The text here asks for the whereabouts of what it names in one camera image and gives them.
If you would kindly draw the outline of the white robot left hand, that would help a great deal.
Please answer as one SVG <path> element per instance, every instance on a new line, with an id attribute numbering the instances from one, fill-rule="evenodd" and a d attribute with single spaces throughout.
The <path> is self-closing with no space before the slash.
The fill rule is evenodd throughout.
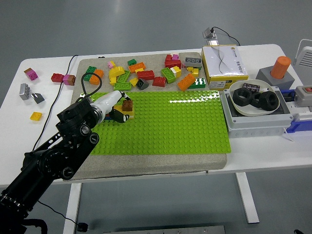
<path id="1" fill-rule="evenodd" d="M 110 118 L 118 123 L 125 123 L 129 119 L 129 115 L 124 115 L 122 112 L 114 109 L 114 105 L 117 104 L 122 98 L 131 100 L 129 96 L 122 91 L 113 91 L 98 98 L 91 106 L 98 116 L 97 124 L 100 124 L 108 114 Z"/>

